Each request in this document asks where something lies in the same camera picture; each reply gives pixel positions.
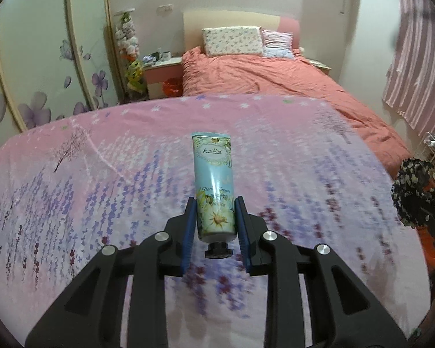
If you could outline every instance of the red trash bin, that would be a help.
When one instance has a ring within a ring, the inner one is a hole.
[[[163,93],[166,95],[166,97],[181,97],[182,91],[181,78],[169,78],[163,82]]]

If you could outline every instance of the lavender print blanket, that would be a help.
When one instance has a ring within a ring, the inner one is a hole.
[[[250,213],[298,245],[329,244],[405,333],[419,324],[429,284],[418,237],[348,124],[309,98],[201,95],[84,113],[0,149],[0,317],[22,343],[103,245],[135,245],[183,212],[193,131],[231,135],[235,194]],[[239,255],[204,259],[205,248],[196,240],[186,276],[166,280],[170,346],[261,346],[266,279]]]

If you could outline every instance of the pillow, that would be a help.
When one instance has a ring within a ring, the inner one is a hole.
[[[295,59],[293,52],[286,48],[265,47],[264,57],[281,57],[282,59]]]
[[[264,47],[284,48],[292,50],[292,33],[280,33],[272,30],[261,30],[262,45]]]
[[[231,26],[203,29],[203,42],[208,56],[259,55],[262,39],[257,26]]]

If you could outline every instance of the tube cap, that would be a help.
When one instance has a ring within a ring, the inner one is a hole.
[[[213,242],[208,245],[208,250],[204,252],[204,257],[207,259],[224,259],[230,258],[233,251],[229,249],[225,242]]]

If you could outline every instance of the red duvet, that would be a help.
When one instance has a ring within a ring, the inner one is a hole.
[[[196,47],[182,56],[184,95],[304,95],[328,101],[395,177],[409,151],[396,131],[303,57],[207,57]]]

